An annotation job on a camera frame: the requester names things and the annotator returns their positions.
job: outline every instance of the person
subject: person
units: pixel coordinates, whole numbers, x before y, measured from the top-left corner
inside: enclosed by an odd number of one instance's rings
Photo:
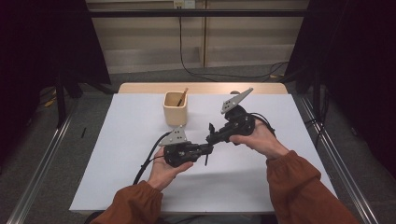
[[[320,182],[320,172],[284,147],[262,122],[256,120],[251,135],[233,135],[230,141],[245,144],[266,157],[270,197],[278,223],[358,223]],[[161,155],[162,147],[154,157]],[[163,158],[155,159],[148,181],[120,189],[112,204],[91,224],[155,223],[161,212],[161,191],[192,166],[192,162],[186,162],[173,168]]]

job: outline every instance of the beige cup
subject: beige cup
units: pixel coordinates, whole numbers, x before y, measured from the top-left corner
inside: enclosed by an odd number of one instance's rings
[[[168,125],[185,125],[187,123],[187,94],[181,99],[183,92],[169,91],[163,100],[163,113]]]

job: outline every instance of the rust-colored long sleeve shirt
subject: rust-colored long sleeve shirt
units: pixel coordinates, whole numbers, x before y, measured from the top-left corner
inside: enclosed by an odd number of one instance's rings
[[[320,172],[294,151],[267,161],[267,179],[271,201],[281,224],[358,223],[320,182]],[[155,223],[162,198],[163,194],[145,181],[120,189],[113,203],[91,224]]]

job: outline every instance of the power outlet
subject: power outlet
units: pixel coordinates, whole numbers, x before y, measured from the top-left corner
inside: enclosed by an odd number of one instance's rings
[[[184,8],[184,0],[174,0],[174,8]]]
[[[184,0],[184,8],[195,9],[195,0]]]

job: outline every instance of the forearm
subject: forearm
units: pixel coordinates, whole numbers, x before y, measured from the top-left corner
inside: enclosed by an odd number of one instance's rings
[[[320,182],[320,172],[294,151],[267,166],[279,223],[358,223]]]
[[[154,223],[161,212],[163,194],[145,181],[120,189],[113,203],[91,224]]]

